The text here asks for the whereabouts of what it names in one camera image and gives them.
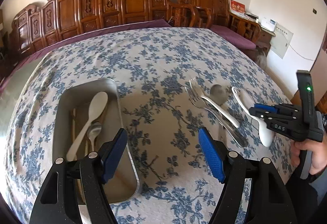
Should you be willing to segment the person's right hand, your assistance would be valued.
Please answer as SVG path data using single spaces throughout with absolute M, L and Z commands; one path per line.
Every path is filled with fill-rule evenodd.
M 300 151 L 311 151 L 311 167 L 309 174 L 318 177 L 326 168 L 326 131 L 324 131 L 324 138 L 322 142 L 316 142 L 306 139 L 303 142 L 291 141 L 290 153 L 291 164 L 298 167 L 300 164 Z

